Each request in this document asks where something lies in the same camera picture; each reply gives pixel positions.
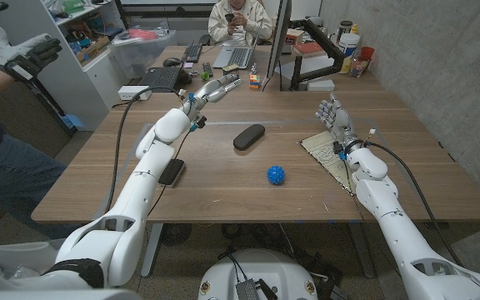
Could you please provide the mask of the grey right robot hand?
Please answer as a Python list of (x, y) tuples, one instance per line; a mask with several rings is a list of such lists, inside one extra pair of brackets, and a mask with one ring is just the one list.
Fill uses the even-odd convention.
[(325, 124), (336, 141), (342, 145), (345, 154), (360, 148), (362, 141), (355, 133), (353, 121), (334, 92), (328, 100), (322, 100), (318, 107), (316, 118)]

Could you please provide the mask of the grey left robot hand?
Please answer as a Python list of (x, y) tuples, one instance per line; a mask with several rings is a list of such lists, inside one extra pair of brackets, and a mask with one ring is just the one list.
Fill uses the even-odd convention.
[(207, 103), (217, 103), (222, 100), (229, 92), (243, 84), (243, 80), (237, 74), (228, 74), (218, 79), (206, 83), (199, 88), (192, 96), (180, 107), (181, 110), (190, 118), (200, 112)]

